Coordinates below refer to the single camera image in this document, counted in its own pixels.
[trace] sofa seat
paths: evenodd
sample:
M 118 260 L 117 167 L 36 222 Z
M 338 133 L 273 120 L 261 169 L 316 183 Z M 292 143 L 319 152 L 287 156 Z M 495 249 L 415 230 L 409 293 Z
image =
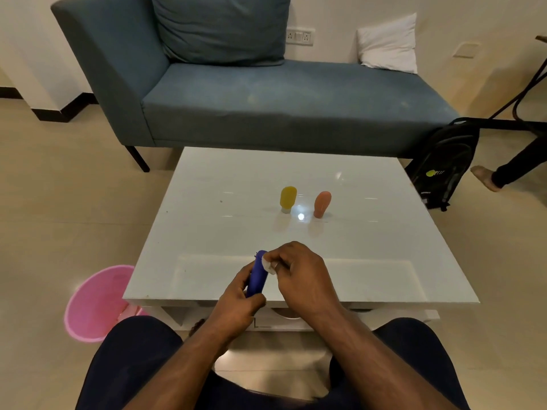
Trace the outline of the sofa seat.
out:
M 412 157 L 458 117 L 418 75 L 359 64 L 171 64 L 142 100 L 156 146 Z

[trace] pink tub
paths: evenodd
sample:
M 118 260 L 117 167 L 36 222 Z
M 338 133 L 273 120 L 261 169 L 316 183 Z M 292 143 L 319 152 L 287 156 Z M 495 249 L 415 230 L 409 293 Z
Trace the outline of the pink tub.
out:
M 134 266 L 111 266 L 89 277 L 72 295 L 65 310 L 65 328 L 82 342 L 101 342 L 123 317 L 146 315 L 134 311 L 121 297 L 133 274 Z

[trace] person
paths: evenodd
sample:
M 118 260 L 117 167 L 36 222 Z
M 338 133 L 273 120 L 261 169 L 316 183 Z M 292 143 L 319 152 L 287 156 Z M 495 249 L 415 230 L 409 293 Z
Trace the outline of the person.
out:
M 306 410 L 468 410 L 454 366 L 421 321 L 395 319 L 370 331 L 338 300 L 323 259 L 291 242 L 264 254 L 287 306 L 331 349 L 331 390 Z M 89 367 L 76 410 L 281 409 L 285 401 L 248 391 L 211 370 L 266 304 L 246 298 L 244 266 L 213 312 L 184 343 L 153 317 L 130 317 L 108 333 Z
M 498 192 L 545 161 L 547 161 L 547 136 L 542 136 L 534 139 L 511 161 L 498 167 L 496 171 L 476 165 L 471 168 L 471 172 L 490 191 Z

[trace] blue cushion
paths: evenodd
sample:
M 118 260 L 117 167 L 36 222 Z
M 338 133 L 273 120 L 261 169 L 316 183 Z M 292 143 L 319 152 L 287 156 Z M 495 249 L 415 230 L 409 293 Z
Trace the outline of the blue cushion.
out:
M 458 117 L 418 75 L 358 64 L 172 64 L 143 100 L 157 146 L 409 156 Z
M 283 63 L 291 0 L 152 0 L 164 51 L 197 64 Z

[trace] pants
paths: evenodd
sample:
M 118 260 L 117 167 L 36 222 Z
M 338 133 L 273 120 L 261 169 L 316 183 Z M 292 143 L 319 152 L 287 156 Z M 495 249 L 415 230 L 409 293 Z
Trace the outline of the pants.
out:
M 374 333 L 454 405 L 469 410 L 454 366 L 426 324 L 411 318 L 398 318 Z M 153 317 L 130 317 L 120 322 L 95 354 L 76 410 L 121 410 L 181 345 L 181 338 Z M 303 408 L 361 409 L 357 393 L 334 358 L 329 375 L 330 393 Z M 283 406 L 283 400 L 277 397 L 252 393 L 211 371 L 195 409 L 278 410 Z
M 511 161 L 492 174 L 492 182 L 499 188 L 518 180 L 541 163 L 547 161 L 547 136 L 537 137 Z

